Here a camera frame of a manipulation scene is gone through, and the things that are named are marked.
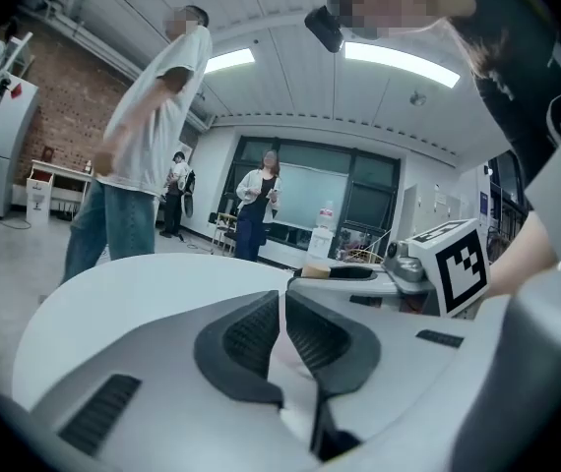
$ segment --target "black t-shirt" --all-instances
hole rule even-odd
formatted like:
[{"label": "black t-shirt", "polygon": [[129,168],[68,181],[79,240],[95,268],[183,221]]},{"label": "black t-shirt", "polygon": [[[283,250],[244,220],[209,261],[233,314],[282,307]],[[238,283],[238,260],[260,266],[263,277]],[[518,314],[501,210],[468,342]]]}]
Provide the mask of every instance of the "black t-shirt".
[{"label": "black t-shirt", "polygon": [[450,23],[466,48],[502,42],[475,83],[513,147],[528,184],[561,143],[561,34],[538,0],[475,0]]},{"label": "black t-shirt", "polygon": [[261,218],[263,218],[265,216],[265,209],[270,202],[268,194],[274,188],[276,183],[277,177],[272,177],[267,180],[264,178],[261,181],[261,194],[257,196],[257,199],[254,200],[250,205],[245,205],[243,208],[251,212],[256,212],[261,216]]}]

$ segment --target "white refrigerator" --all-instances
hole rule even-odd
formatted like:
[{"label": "white refrigerator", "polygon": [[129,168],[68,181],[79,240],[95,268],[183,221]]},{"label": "white refrigerator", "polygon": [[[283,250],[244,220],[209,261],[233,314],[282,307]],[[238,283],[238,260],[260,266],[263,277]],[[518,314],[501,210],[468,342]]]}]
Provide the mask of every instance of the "white refrigerator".
[{"label": "white refrigerator", "polygon": [[[38,88],[18,77],[10,76],[12,83],[0,103],[0,217],[12,205],[12,186],[23,148],[25,134],[37,109]],[[11,91],[21,85],[22,92],[12,98]]]}]

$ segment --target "bottle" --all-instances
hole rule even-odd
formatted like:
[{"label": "bottle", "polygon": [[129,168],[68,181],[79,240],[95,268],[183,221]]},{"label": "bottle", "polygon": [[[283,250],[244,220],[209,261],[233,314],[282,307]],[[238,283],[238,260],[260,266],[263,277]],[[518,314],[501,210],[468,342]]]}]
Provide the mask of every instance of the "bottle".
[{"label": "bottle", "polygon": [[318,218],[316,219],[316,227],[323,227],[330,231],[335,230],[335,223],[333,217],[333,202],[327,201],[323,208],[320,208]]}]

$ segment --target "red brick wall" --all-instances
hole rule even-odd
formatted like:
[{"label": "red brick wall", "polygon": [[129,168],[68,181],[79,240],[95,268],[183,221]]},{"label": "red brick wall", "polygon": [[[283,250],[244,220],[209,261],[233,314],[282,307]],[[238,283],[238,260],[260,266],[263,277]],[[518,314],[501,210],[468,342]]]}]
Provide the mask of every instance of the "red brick wall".
[{"label": "red brick wall", "polygon": [[130,81],[54,29],[21,17],[35,56],[25,80],[39,87],[39,107],[25,136],[15,182],[25,183],[44,147],[52,162],[83,170]]}]

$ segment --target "chair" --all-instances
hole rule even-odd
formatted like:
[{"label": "chair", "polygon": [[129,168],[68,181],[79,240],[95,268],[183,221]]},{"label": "chair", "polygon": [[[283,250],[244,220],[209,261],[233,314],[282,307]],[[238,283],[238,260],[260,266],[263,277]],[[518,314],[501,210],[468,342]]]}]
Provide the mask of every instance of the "chair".
[{"label": "chair", "polygon": [[[218,213],[218,218],[215,224],[215,232],[213,233],[213,240],[211,241],[211,245],[215,244],[215,240],[217,239],[218,248],[221,246],[221,254],[225,254],[226,248],[226,238],[229,240],[236,241],[236,236],[233,237],[233,234],[236,232],[236,223],[237,217],[234,215],[230,215],[229,213]],[[211,250],[211,254],[215,254],[215,248]]]}]

